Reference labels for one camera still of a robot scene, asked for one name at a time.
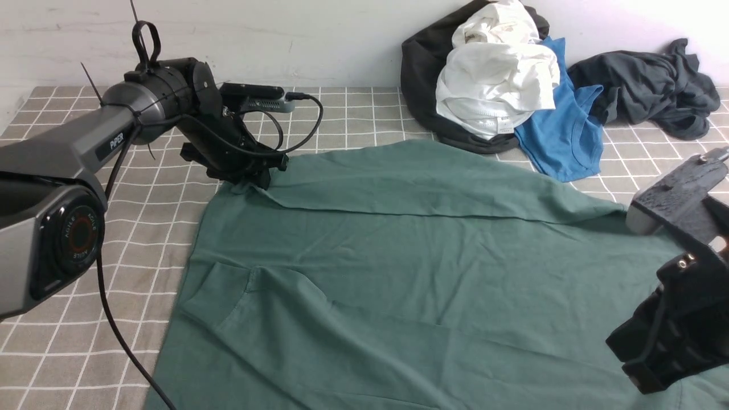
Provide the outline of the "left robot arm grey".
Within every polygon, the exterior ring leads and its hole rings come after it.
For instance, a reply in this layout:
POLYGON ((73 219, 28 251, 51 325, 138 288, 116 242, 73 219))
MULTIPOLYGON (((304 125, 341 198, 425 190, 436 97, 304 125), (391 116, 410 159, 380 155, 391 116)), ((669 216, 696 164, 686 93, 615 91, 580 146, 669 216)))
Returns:
POLYGON ((244 86, 215 84, 195 58, 141 62, 98 109, 2 147, 2 319, 26 314, 80 278, 101 254, 109 194, 96 173, 132 144, 176 127, 181 156, 209 177, 266 188, 288 156, 258 143, 227 104, 244 86))

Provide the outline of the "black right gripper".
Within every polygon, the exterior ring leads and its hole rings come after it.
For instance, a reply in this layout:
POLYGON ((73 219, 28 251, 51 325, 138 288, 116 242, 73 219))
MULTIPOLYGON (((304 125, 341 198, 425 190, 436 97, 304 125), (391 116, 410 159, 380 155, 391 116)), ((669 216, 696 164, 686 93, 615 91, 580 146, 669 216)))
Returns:
POLYGON ((657 270, 658 287, 606 340, 625 375, 650 395, 727 365, 727 206, 707 196, 673 213, 635 198, 627 223, 640 233, 663 228, 682 252, 657 270))

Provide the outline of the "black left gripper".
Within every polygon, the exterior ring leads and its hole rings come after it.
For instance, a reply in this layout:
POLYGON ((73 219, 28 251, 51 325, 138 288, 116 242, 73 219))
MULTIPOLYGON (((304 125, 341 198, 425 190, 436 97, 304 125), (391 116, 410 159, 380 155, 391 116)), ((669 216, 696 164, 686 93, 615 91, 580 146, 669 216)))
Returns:
POLYGON ((180 132, 188 139, 180 156, 206 167, 210 178, 267 189, 272 170, 287 170, 288 155, 255 140, 226 106, 217 114, 183 115, 180 132))

